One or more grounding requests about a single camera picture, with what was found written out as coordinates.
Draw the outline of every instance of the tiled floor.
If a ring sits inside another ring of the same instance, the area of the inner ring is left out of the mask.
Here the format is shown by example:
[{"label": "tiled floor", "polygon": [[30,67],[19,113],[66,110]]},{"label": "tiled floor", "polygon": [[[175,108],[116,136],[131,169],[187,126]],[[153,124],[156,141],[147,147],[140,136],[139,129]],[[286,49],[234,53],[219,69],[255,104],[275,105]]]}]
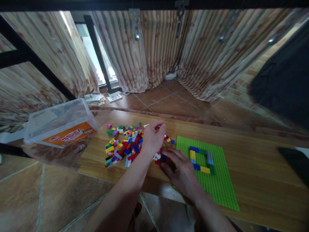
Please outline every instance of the tiled floor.
[{"label": "tiled floor", "polygon": [[[145,93],[129,94],[105,106],[153,111],[228,124],[284,129],[270,119],[226,100],[195,99],[176,80]],[[112,183],[35,160],[3,155],[0,165],[0,231],[81,231]],[[193,231],[184,204],[142,193],[137,231]],[[232,219],[243,231],[261,231]]]}]

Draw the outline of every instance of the green baseplate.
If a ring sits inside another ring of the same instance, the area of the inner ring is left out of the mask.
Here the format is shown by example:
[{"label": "green baseplate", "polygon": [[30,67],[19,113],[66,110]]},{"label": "green baseplate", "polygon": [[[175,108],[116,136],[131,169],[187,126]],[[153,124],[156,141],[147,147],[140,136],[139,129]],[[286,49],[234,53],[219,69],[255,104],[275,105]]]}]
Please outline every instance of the green baseplate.
[{"label": "green baseplate", "polygon": [[[229,176],[228,166],[222,147],[177,136],[176,149],[183,150],[189,158],[189,148],[196,147],[212,153],[215,175],[195,171],[204,190],[220,205],[239,211],[233,184]],[[196,164],[207,167],[205,155],[196,153]]]}]

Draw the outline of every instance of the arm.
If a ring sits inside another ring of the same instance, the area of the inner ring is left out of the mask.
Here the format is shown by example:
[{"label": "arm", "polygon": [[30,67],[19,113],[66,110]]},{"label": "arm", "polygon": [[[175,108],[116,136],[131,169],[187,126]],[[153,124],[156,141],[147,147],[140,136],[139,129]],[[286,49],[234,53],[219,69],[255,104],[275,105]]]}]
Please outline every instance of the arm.
[{"label": "arm", "polygon": [[162,168],[181,193],[193,202],[207,229],[211,232],[236,232],[229,220],[212,200],[211,196],[200,185],[193,165],[185,153],[172,149],[164,151],[163,154],[171,158],[175,163],[176,171],[173,172],[166,163],[161,164]]},{"label": "arm", "polygon": [[106,195],[84,231],[126,231],[148,167],[164,140],[164,121],[153,121],[144,130],[143,148],[128,170]]}]

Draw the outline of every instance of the curtain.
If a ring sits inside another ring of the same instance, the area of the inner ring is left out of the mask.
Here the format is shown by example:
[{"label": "curtain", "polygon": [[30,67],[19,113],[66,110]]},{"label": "curtain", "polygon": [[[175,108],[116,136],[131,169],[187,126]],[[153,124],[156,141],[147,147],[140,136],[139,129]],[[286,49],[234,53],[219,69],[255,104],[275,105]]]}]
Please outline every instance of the curtain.
[{"label": "curtain", "polygon": [[197,99],[213,101],[270,47],[268,41],[273,34],[280,29],[280,36],[288,32],[282,30],[283,25],[297,11],[244,10],[223,43],[219,43],[219,37],[228,24],[230,10],[192,11],[177,68],[179,83]]},{"label": "curtain", "polygon": [[139,41],[128,11],[90,12],[120,86],[128,92],[157,87],[173,69],[180,39],[176,11],[141,11]]},{"label": "curtain", "polygon": [[99,92],[96,73],[70,12],[1,15],[76,98]]},{"label": "curtain", "polygon": [[177,11],[141,11],[140,41],[133,39],[127,11],[91,12],[120,86],[144,92],[160,84],[169,71],[194,97],[213,101],[269,47],[271,36],[282,30],[297,10],[248,9],[230,25],[231,10],[185,11],[180,36],[175,38]]},{"label": "curtain", "polygon": [[[69,12],[1,15],[77,98],[99,92],[95,72]],[[15,49],[0,35],[0,52]],[[0,132],[18,131],[29,113],[67,100],[30,62],[0,69]]]}]

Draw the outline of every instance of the black fabric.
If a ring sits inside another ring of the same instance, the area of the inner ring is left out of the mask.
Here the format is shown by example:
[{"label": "black fabric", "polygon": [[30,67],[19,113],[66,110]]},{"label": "black fabric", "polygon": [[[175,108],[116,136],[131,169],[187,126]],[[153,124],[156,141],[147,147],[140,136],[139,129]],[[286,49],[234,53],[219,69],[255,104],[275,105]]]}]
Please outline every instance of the black fabric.
[{"label": "black fabric", "polygon": [[265,63],[250,89],[259,104],[309,129],[309,20]]}]

